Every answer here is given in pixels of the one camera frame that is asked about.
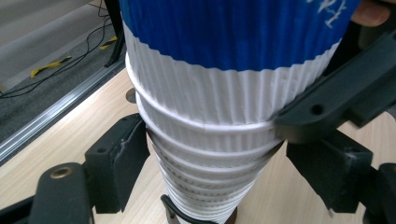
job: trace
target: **paper cup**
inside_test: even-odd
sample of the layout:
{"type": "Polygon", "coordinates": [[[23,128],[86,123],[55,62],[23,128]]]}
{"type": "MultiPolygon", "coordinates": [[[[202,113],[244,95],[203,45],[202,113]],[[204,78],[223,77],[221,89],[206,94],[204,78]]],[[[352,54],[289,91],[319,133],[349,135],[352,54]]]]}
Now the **paper cup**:
{"type": "Polygon", "coordinates": [[[188,189],[260,172],[280,141],[271,119],[320,76],[359,2],[120,0],[128,74],[181,211],[225,222],[254,181],[235,197],[216,191],[227,203],[214,210],[188,189]]]}
{"type": "Polygon", "coordinates": [[[321,74],[358,3],[120,1],[136,81],[208,124],[271,118],[321,74]]]}

